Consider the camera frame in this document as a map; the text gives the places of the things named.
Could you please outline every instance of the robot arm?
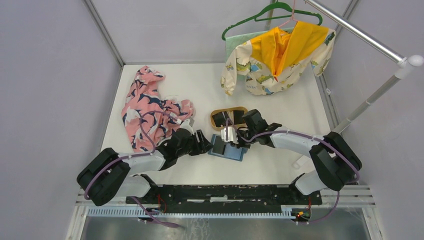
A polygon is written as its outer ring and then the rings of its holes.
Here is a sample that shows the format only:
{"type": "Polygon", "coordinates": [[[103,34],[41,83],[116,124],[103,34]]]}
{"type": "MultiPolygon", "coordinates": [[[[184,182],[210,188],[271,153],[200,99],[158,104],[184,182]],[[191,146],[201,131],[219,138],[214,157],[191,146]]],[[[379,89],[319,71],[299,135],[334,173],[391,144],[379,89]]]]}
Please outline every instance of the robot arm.
{"type": "Polygon", "coordinates": [[[78,175],[76,181],[82,189],[88,191],[88,196],[96,206],[106,204],[113,197],[142,198],[151,185],[143,176],[136,174],[168,169],[177,163],[179,157],[204,154],[212,147],[201,130],[194,132],[188,119],[153,153],[117,153],[110,147],[105,148],[78,175]],[[103,171],[105,166],[114,161],[103,171]]]}
{"type": "Polygon", "coordinates": [[[332,149],[341,153],[357,171],[362,168],[361,161],[336,132],[310,137],[301,132],[290,131],[278,123],[268,125],[256,109],[248,111],[242,118],[247,129],[235,130],[233,127],[223,129],[221,137],[224,142],[244,148],[259,142],[261,145],[288,149],[312,159],[315,170],[298,176],[291,184],[303,195],[325,188],[339,191],[345,184],[355,179],[355,172],[348,163],[338,155],[330,155],[334,153],[332,149]]]}

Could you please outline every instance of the pink floral garment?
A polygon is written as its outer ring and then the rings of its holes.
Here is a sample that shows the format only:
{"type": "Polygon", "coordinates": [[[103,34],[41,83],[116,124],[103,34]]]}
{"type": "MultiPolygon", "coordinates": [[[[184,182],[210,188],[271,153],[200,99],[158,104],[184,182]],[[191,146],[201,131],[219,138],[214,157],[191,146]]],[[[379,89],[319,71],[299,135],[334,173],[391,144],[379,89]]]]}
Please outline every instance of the pink floral garment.
{"type": "MultiPolygon", "coordinates": [[[[161,100],[158,81],[165,75],[148,66],[142,67],[135,74],[134,82],[126,96],[121,115],[134,152],[147,152],[153,149],[152,143],[143,136],[140,129],[140,116],[149,111],[161,111],[182,121],[193,115],[194,107],[190,100],[161,100]]],[[[170,137],[180,125],[162,113],[149,113],[143,117],[143,130],[157,145],[162,139],[170,137]]]]}

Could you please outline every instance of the metal corner frame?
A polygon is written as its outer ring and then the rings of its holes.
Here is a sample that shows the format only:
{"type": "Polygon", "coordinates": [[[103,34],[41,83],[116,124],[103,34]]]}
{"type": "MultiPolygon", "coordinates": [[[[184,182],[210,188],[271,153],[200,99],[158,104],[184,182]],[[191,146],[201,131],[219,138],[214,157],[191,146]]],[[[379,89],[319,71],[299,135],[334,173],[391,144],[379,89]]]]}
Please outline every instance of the metal corner frame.
{"type": "Polygon", "coordinates": [[[97,26],[98,30],[100,31],[101,35],[103,36],[103,39],[106,41],[107,46],[109,47],[110,51],[113,54],[113,57],[115,58],[116,62],[119,64],[119,66],[122,68],[125,65],[125,62],[118,51],[117,46],[115,45],[114,41],[112,40],[111,35],[108,32],[108,29],[106,28],[105,24],[102,21],[102,18],[99,15],[99,12],[97,11],[96,7],[94,6],[94,3],[92,0],[82,0],[84,2],[85,7],[87,8],[88,12],[90,13],[91,17],[94,20],[95,25],[97,26]]]}

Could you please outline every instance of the green clothes hanger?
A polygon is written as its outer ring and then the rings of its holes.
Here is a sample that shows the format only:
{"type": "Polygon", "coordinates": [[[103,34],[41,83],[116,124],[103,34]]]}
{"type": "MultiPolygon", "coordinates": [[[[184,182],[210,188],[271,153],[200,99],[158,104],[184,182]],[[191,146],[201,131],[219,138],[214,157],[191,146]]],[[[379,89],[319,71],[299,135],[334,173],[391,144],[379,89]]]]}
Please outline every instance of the green clothes hanger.
{"type": "MultiPolygon", "coordinates": [[[[262,11],[260,11],[258,14],[251,16],[249,18],[244,19],[243,21],[239,21],[234,25],[231,25],[229,27],[227,27],[227,29],[224,30],[224,32],[222,33],[222,40],[225,41],[225,35],[228,32],[228,30],[237,27],[238,25],[242,25],[246,22],[249,22],[250,20],[254,20],[255,22],[260,22],[260,21],[266,21],[266,20],[272,20],[272,19],[283,19],[283,18],[288,18],[291,17],[292,15],[285,15],[285,16],[274,16],[274,17],[269,17],[269,18],[262,18],[262,19],[258,19],[258,17],[262,16],[263,14],[265,14],[266,12],[273,10],[273,9],[284,9],[287,10],[288,12],[292,12],[293,9],[285,2],[274,2],[269,4],[268,6],[266,6],[264,9],[262,9],[262,11]]],[[[321,25],[323,23],[323,17],[318,14],[318,13],[312,13],[309,11],[302,11],[302,10],[294,10],[295,14],[303,14],[303,15],[309,15],[309,16],[315,16],[319,19],[319,23],[317,25],[321,25]]]]}

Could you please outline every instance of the pink clothes hanger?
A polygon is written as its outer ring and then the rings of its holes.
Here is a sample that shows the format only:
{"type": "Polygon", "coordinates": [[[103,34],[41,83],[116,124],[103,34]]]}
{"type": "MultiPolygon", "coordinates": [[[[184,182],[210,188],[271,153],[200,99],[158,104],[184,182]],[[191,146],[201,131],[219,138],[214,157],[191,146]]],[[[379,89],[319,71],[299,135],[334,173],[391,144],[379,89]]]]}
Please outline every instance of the pink clothes hanger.
{"type": "Polygon", "coordinates": [[[295,7],[296,7],[296,0],[293,0],[293,7],[291,8],[291,17],[283,24],[279,25],[278,28],[281,28],[282,26],[286,25],[288,22],[290,21],[295,21],[297,22],[297,20],[295,19],[295,7]]]}

